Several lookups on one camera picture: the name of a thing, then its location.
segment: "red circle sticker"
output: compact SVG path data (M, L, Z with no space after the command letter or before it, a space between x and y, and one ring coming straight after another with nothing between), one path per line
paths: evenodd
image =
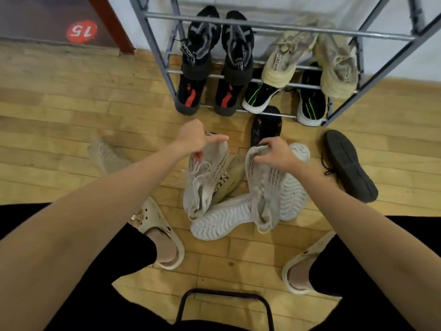
M66 31L66 37L72 43L85 43L95 37L98 32L98 27L95 22L86 20L75 22Z

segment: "black pants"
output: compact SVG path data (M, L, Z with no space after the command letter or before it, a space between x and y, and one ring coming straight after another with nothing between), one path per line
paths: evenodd
M0 239L47 205L1 205L0 213L14 214L14 218L0 224ZM390 219L440 254L440 244L435 239L441 228L439 219ZM243 330L200 320L171 325L154 312L127 301L113 288L112 283L117 278L151 265L156 255L155 244L126 224L92 262L46 330ZM412 330L337 236L312 265L310 282L320 293L343 297L314 330L372 330L386 326L394 330Z

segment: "black sneaker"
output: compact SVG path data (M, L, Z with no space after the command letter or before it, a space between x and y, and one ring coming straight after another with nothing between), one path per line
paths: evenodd
M351 141L337 130L325 133L325 150L329 163L337 173L343 188L350 196L364 203L378 197L378 189L361 167L357 151Z
M234 86L226 82L225 79L219 79L213 105L214 112L221 116L233 115L239 106L237 98L242 89L243 86Z
M253 78L260 79L263 67L253 71ZM242 107L253 114L260 114L265 110L271 98L283 88L276 88L266 83L249 83L242 101Z
M320 86L321 71L306 70L300 77L304 85ZM326 114L326 98L321 90L298 88L299 107L297 108L297 121L308 127L319 127Z
M273 105L267 106L263 112L280 114L279 109ZM264 138L280 136L281 131L282 118L280 116L256 115L251 127L251 147L257 146Z
M246 17L239 11L227 13L227 19L246 21ZM234 86L244 86L253 77L253 48L254 33L250 26L222 27L222 46L227 55L225 57L225 80Z
M199 109L202 91L207 79L190 80L181 75L175 107L183 115L194 115Z
M198 16L217 17L215 6L206 6ZM191 22L187 38L181 44L182 72L190 80L202 80L211 72L211 50L219 41L221 26L213 23Z

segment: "foot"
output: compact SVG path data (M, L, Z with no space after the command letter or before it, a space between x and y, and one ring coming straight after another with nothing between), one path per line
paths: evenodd
M288 282L295 289L314 290L309 282L309 270L317 256L309 256L295 264L288 271Z
M177 254L178 248L173 240L171 240L164 231L159 228L151 228L145 233L156 245L157 257L159 263L168 263L173 261Z

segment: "red door frame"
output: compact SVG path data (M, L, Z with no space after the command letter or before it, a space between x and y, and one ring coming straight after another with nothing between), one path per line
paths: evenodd
M92 7L100 17L107 31L123 54L135 54L135 49L119 22L108 0L89 0Z

